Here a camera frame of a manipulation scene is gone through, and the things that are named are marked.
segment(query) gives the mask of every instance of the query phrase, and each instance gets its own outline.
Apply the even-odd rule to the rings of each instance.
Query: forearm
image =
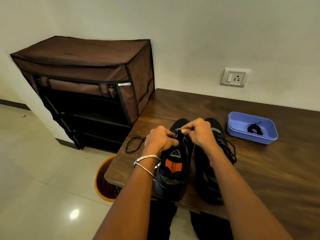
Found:
[[[292,239],[226,158],[223,150],[218,145],[204,150],[214,169],[234,239]]]
[[[141,156],[157,155],[157,149],[145,148]],[[146,158],[139,162],[151,173],[158,160]],[[146,239],[153,177],[139,165],[135,166],[125,186],[113,203],[93,240]]]

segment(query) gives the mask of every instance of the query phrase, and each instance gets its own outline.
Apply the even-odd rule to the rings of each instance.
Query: wall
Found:
[[[70,141],[9,54],[56,35],[43,0],[1,0],[0,98],[25,103],[56,138]]]
[[[58,33],[150,38],[156,87],[320,111],[320,0],[48,0]],[[252,70],[220,86],[225,67]]]

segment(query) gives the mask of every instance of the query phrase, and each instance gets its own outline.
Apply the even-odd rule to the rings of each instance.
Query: orange label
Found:
[[[173,162],[167,159],[165,166],[169,168],[172,173],[182,171],[182,162]]]

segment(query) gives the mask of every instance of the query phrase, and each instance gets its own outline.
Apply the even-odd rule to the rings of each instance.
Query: person's left hand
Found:
[[[150,130],[150,134],[146,136],[144,146],[145,148],[154,149],[158,152],[165,151],[170,147],[177,147],[179,141],[169,136],[174,137],[175,134],[164,126],[159,125],[157,128]]]

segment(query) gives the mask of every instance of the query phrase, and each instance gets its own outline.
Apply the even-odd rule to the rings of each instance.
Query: brown wooden tabletop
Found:
[[[158,125],[169,129],[180,118],[191,121],[199,117],[217,119],[226,133],[228,114],[232,111],[269,118],[278,132],[278,140],[270,145],[227,134],[236,147],[236,169],[294,239],[320,239],[320,112],[317,111],[158,88],[105,179],[118,186],[126,183],[133,162],[144,148],[126,154],[126,145],[132,137],[145,137]],[[135,149],[139,143],[133,141],[129,149]],[[192,161],[186,193],[176,205],[228,219],[223,205],[208,204],[198,196],[195,176]]]

